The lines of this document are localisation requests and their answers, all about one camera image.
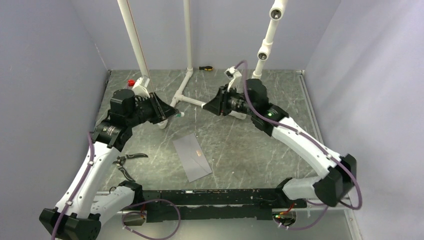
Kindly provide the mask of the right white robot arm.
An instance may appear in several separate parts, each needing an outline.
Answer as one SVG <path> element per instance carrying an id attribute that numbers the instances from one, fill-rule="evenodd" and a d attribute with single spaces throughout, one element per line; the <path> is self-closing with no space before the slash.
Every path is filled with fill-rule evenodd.
<path id="1" fill-rule="evenodd" d="M 249 115 L 257 129 L 287 145 L 317 174 L 316 177 L 284 180 L 276 188 L 276 203 L 287 208 L 295 200 L 318 199 L 329 207 L 347 206 L 342 199 L 355 189 L 358 205 L 351 205 L 350 209 L 360 209 L 362 193 L 356 179 L 356 159 L 350 154 L 342 156 L 329 149 L 302 129 L 285 110 L 269 101 L 267 88 L 261 80 L 247 79 L 243 85 L 242 93 L 229 84 L 221 86 L 216 96 L 201 106 L 202 109 L 217 116 L 227 116 L 231 112 Z"/>

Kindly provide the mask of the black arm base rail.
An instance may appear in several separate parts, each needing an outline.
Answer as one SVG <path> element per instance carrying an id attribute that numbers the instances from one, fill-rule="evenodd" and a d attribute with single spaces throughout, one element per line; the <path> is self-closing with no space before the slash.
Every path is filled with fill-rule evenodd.
<path id="1" fill-rule="evenodd" d="M 159 223 L 178 219 L 272 220 L 280 212 L 306 206 L 304 200 L 290 200 L 275 188 L 144 190 L 125 210 L 143 210 L 148 223 Z"/>

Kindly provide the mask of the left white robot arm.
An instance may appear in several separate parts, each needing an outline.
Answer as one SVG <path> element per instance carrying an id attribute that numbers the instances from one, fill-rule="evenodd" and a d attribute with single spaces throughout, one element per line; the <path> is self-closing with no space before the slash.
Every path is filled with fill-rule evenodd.
<path id="1" fill-rule="evenodd" d="M 94 198 L 109 167 L 132 137 L 133 128 L 146 122 L 158 124 L 179 113 L 155 92 L 141 96 L 132 89 L 116 90 L 107 117 L 88 136 L 89 150 L 70 187 L 54 208 L 43 209 L 39 216 L 51 239 L 95 240 L 118 211 L 139 209 L 145 200 L 143 187 L 129 180 L 103 199 L 94 202 Z"/>

